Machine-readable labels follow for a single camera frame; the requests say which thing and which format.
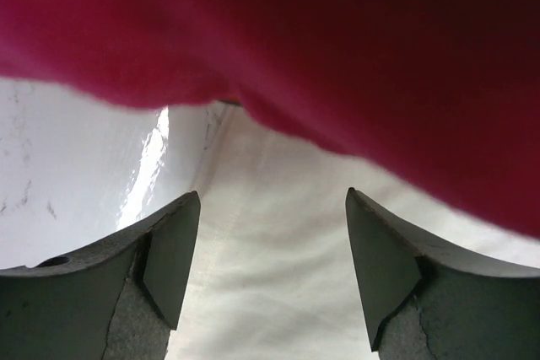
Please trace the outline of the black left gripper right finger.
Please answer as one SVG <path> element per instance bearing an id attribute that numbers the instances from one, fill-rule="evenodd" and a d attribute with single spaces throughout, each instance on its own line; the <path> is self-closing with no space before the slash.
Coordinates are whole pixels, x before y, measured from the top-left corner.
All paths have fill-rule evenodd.
<path id="1" fill-rule="evenodd" d="M 539 271 L 465 249 L 350 189 L 348 235 L 381 359 L 536 359 Z"/>

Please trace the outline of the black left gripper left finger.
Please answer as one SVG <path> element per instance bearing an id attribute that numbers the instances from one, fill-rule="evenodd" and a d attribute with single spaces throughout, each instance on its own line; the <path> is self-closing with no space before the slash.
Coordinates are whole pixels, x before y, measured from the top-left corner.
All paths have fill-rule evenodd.
<path id="1" fill-rule="evenodd" d="M 164 358 L 199 216 L 199 196 L 191 191 L 83 248 L 3 270 L 2 358 Z"/>

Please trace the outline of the cream white t shirt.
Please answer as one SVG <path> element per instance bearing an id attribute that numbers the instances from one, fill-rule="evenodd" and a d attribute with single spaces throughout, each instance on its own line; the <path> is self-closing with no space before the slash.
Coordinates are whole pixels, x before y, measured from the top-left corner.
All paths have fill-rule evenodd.
<path id="1" fill-rule="evenodd" d="M 470 250 L 539 264 L 536 240 L 233 109 L 197 179 L 197 246 L 168 358 L 371 359 L 345 217 L 352 187 Z"/>

